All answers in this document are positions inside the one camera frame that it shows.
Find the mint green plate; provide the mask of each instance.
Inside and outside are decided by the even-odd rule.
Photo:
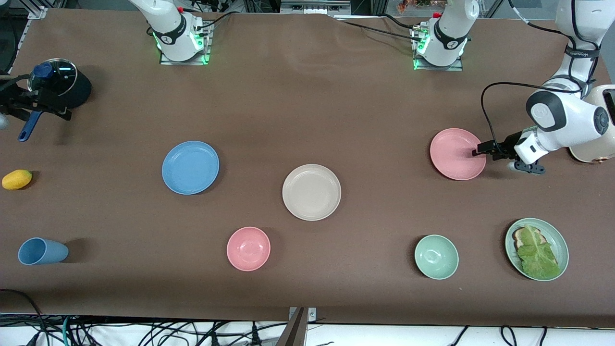
[[[517,249],[515,248],[515,239],[512,237],[513,233],[519,228],[523,228],[526,225],[534,226],[538,228],[544,238],[551,244],[551,250],[553,251],[553,255],[555,255],[555,259],[557,260],[557,264],[560,266],[560,274],[552,279],[542,280],[533,278],[521,270],[521,259],[517,255]],[[504,247],[506,248],[506,254],[508,255],[508,259],[512,263],[512,265],[519,271],[519,273],[527,276],[528,278],[536,281],[552,281],[559,278],[564,272],[566,268],[568,268],[568,245],[566,245],[566,241],[564,237],[561,236],[561,233],[555,229],[550,223],[543,221],[541,219],[534,219],[529,217],[527,219],[521,219],[513,223],[508,232],[506,232],[506,238],[504,240]]]
[[[428,235],[416,245],[415,262],[427,277],[444,280],[457,270],[459,254],[450,240],[441,235]]]

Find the blue cup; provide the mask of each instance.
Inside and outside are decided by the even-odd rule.
[[[26,240],[17,253],[19,262],[25,265],[58,263],[66,257],[68,257],[66,245],[43,238]]]

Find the lemon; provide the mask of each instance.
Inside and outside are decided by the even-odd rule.
[[[29,184],[30,180],[32,180],[32,172],[18,169],[2,178],[2,187],[6,190],[18,190]]]

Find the blue lid knob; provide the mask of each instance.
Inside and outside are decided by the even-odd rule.
[[[34,75],[34,77],[38,77],[38,78],[49,78],[53,75],[53,73],[54,73],[54,68],[48,62],[44,62],[40,65],[36,65],[34,69],[32,70],[32,74]]]

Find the pink plate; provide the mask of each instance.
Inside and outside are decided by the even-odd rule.
[[[485,155],[472,157],[480,144],[475,135],[462,129],[446,129],[435,135],[429,153],[434,166],[446,177],[455,180],[476,178],[485,168]]]
[[[251,272],[267,262],[271,244],[265,232],[256,227],[240,228],[226,245],[226,256],[233,267]]]

